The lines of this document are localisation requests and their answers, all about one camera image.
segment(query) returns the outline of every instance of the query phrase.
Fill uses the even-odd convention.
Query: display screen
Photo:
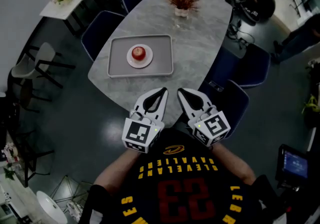
[[[284,170],[292,174],[308,177],[308,162],[296,154],[284,151]]]

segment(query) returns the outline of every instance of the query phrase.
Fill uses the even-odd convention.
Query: red apple
[[[146,57],[145,48],[138,46],[132,50],[132,57],[137,61],[142,61]]]

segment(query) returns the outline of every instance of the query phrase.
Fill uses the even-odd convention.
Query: shoe
[[[271,62],[272,63],[280,64],[280,61],[278,60],[278,54],[277,53],[271,52],[270,56],[271,56]]]
[[[273,41],[273,45],[274,45],[274,52],[276,54],[280,54],[284,47],[281,44],[279,44],[277,41]]]

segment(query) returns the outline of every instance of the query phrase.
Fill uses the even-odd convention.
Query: basketball jersey
[[[261,205],[250,191],[200,142],[169,129],[140,156],[115,197],[92,186],[79,223],[93,214],[100,216],[96,223],[258,223]]]

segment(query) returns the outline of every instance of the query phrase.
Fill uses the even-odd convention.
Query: gray tray
[[[153,52],[151,63],[143,68],[134,68],[127,62],[128,50],[137,44],[147,45]],[[107,70],[109,77],[169,76],[173,72],[174,59],[170,35],[138,35],[112,39]]]

